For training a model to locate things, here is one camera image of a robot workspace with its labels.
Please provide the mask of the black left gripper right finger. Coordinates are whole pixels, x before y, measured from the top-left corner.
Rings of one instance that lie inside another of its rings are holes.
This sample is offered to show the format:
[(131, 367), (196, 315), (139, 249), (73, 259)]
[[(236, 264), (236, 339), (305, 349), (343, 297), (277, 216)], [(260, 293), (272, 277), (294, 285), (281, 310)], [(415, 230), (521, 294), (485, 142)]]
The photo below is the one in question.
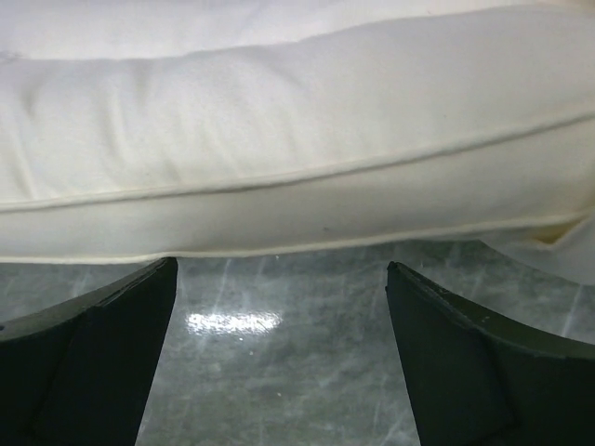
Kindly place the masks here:
[(423, 445), (591, 445), (594, 346), (512, 320), (402, 263), (386, 294)]

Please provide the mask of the cream rectangular pillow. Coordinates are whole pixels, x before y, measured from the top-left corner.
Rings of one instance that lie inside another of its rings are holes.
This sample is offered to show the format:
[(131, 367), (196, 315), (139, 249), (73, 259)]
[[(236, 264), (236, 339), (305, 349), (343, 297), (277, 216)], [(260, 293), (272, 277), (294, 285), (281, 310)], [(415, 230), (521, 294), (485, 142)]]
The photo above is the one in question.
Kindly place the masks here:
[(509, 234), (594, 209), (594, 5), (5, 1), (1, 257)]

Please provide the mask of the cream satin pillowcase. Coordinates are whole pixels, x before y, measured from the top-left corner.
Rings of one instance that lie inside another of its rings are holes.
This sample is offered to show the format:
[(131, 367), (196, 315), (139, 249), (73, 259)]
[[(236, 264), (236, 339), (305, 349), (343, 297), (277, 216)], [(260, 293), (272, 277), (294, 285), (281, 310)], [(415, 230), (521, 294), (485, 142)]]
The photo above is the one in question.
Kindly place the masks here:
[(501, 231), (483, 242), (532, 268), (594, 284), (594, 215), (544, 228)]

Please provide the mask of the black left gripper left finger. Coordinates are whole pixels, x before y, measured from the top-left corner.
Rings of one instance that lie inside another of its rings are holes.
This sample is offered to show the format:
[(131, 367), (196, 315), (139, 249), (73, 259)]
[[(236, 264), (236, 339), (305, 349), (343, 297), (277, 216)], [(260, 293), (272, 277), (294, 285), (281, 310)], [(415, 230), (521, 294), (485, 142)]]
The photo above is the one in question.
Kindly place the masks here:
[(2, 444), (135, 444), (177, 281), (168, 257), (2, 323)]

